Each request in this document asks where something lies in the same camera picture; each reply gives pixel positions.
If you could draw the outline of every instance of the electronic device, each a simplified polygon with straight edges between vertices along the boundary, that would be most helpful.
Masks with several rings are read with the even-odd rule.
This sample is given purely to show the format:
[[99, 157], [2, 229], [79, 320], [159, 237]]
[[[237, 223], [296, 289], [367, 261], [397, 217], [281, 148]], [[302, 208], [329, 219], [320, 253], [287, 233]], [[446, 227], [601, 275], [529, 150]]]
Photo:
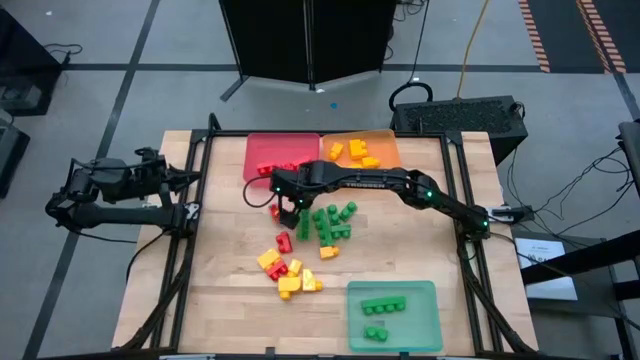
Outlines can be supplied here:
[[396, 131], [485, 131], [496, 165], [529, 134], [512, 96], [427, 101], [392, 106]]
[[0, 125], [0, 199], [9, 192], [13, 175], [31, 138], [12, 125]]

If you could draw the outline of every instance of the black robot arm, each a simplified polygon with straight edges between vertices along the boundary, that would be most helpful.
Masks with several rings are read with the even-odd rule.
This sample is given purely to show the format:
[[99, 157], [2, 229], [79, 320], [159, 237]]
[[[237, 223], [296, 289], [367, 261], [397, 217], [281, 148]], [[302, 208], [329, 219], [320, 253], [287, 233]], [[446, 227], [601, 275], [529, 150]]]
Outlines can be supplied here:
[[[276, 168], [271, 175], [270, 189], [278, 196], [280, 222], [295, 228], [299, 212], [311, 207], [316, 196], [341, 188], [387, 189], [418, 210], [433, 208], [458, 220], [469, 238], [489, 236], [489, 218], [481, 206], [467, 206], [440, 191], [430, 176], [418, 170], [342, 168], [326, 161], [303, 164], [297, 171]], [[283, 209], [282, 197], [294, 204], [293, 211]]]
[[[139, 164], [126, 165], [119, 159], [102, 158], [83, 164], [71, 161], [65, 185], [45, 207], [56, 226], [72, 231], [100, 224], [156, 225], [163, 230], [182, 230], [194, 216], [197, 204], [173, 204], [170, 192], [179, 192], [200, 178], [200, 173], [167, 167], [164, 156], [151, 148], [136, 150]], [[117, 208], [95, 204], [98, 195], [108, 203], [158, 194], [160, 207]]]

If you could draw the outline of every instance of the black panel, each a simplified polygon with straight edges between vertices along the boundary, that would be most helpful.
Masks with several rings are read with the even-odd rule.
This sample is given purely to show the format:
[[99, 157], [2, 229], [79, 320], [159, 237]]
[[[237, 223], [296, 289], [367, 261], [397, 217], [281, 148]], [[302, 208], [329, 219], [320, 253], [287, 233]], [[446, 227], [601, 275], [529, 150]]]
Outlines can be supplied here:
[[244, 75], [307, 83], [303, 0], [220, 0]]
[[551, 72], [604, 72], [575, 0], [535, 0], [529, 7]]
[[314, 0], [315, 82], [380, 69], [395, 7], [395, 0]]
[[594, 3], [627, 72], [640, 72], [640, 1], [594, 0]]

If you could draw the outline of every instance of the green block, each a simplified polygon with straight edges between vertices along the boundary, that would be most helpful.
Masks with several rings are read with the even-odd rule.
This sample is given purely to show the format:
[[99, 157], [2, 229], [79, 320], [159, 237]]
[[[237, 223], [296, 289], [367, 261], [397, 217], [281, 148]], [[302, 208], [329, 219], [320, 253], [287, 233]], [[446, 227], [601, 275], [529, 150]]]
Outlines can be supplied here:
[[316, 230], [318, 230], [318, 238], [322, 246], [333, 246], [335, 241], [331, 237], [331, 227], [327, 220], [327, 213], [324, 209], [319, 209], [313, 213], [313, 222], [315, 223]]
[[358, 206], [353, 201], [350, 201], [347, 206], [340, 211], [340, 219], [342, 219], [342, 221], [348, 221], [356, 210], [358, 210]]
[[365, 315], [391, 313], [404, 310], [407, 307], [407, 298], [404, 296], [387, 296], [362, 300], [360, 306], [362, 306], [362, 311]]
[[351, 238], [351, 225], [342, 224], [331, 227], [331, 236], [337, 240], [340, 238], [349, 239]]
[[309, 209], [300, 210], [300, 221], [296, 227], [296, 239], [298, 241], [309, 240]]
[[389, 330], [379, 326], [365, 326], [364, 337], [379, 342], [385, 342], [389, 337]]

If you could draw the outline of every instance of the wooden tabletop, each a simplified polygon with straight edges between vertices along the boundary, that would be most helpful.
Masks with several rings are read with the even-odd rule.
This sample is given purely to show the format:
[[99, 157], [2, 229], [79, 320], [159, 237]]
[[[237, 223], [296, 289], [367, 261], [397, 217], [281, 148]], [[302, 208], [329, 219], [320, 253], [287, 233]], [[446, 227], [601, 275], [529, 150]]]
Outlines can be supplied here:
[[[165, 133], [161, 152], [178, 168], [184, 168], [189, 137], [189, 131]], [[463, 133], [463, 139], [476, 203], [501, 205], [487, 134]], [[437, 139], [400, 138], [397, 144], [403, 167], [423, 171], [447, 192]], [[314, 209], [328, 204], [341, 208], [348, 201], [358, 204], [350, 220], [352, 238], [340, 240], [340, 255], [329, 260], [320, 260], [315, 235], [310, 242], [294, 241], [294, 252], [282, 256], [285, 262], [288, 264], [293, 257], [302, 261], [325, 289], [294, 294], [291, 301], [282, 301], [277, 285], [258, 266], [256, 258], [276, 247], [275, 235], [283, 228], [273, 224], [266, 208], [254, 209], [242, 200], [245, 147], [243, 137], [213, 141], [179, 352], [264, 353], [266, 347], [273, 346], [278, 354], [351, 354], [345, 306], [345, 289], [350, 281], [431, 280], [436, 285], [440, 311], [441, 354], [473, 355], [451, 219], [434, 210], [416, 211], [390, 191], [343, 189], [315, 200]], [[454, 147], [451, 157], [457, 193], [464, 194]], [[265, 189], [249, 191], [254, 203], [267, 197]], [[511, 235], [505, 225], [492, 224], [491, 229]], [[158, 232], [158, 228], [143, 226], [138, 247]], [[136, 260], [114, 346], [126, 342], [156, 305], [168, 246], [169, 239], [161, 239]], [[513, 245], [493, 237], [484, 247], [496, 305], [522, 339], [537, 348]], [[486, 313], [477, 304], [484, 347], [491, 349]], [[168, 344], [173, 315], [171, 308], [162, 344]]]

